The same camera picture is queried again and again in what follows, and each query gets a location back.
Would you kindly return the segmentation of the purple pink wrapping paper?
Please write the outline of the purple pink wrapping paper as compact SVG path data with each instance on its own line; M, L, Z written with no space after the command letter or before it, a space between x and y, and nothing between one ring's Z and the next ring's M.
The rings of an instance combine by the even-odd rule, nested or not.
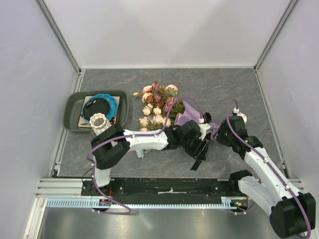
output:
M189 103L187 103L185 100L182 101L183 106L184 106L184 113L178 113L176 115L175 121L174 121L174 125L179 125L182 126L184 123L193 120L196 123L200 123L200 113L198 110L196 110L195 108L193 108ZM213 137L216 135L218 129L219 129L219 125L213 122L209 123L211 125L212 128L212 132L211 132L211 139L213 139Z

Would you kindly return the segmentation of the cream rose stem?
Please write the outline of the cream rose stem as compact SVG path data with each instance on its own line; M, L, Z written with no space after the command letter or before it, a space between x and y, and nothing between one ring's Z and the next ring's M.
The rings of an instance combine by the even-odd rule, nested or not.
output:
M170 127L172 124L171 119L167 118L159 107L153 107L151 104L144 106L143 114L144 117L139 119L140 131L153 131L164 126Z

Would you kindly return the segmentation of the dusty pink rose stem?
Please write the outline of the dusty pink rose stem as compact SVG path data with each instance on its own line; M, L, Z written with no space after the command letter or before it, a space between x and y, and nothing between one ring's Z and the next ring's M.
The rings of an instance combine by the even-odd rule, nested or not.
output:
M177 97L177 93L178 93L177 86L170 84L165 87L160 85L158 82L154 82L152 84L152 87L153 87L153 95L155 94L161 95L162 100L164 101L164 106L160 109L161 110L165 109L167 111Z

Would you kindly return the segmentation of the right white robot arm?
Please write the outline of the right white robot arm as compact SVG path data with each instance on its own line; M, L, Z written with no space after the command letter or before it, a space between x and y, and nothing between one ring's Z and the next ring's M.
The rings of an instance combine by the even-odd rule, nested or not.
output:
M269 217L276 235L282 239L304 234L308 239L316 226L316 201L303 193L273 163L263 144L249 136L239 115L227 117L216 134L216 141L231 147L259 176L261 182L242 170L231 174L228 190L251 198Z

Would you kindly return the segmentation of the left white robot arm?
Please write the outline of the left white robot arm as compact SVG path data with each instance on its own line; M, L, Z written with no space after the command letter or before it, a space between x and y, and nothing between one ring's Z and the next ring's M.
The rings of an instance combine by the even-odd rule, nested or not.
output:
M195 163L191 170L197 170L206 154L212 127L208 123L190 120L183 125L166 127L164 130L130 131L120 124L112 125L91 141L94 160L92 190L99 196L109 192L111 168L131 151L175 150L182 147Z

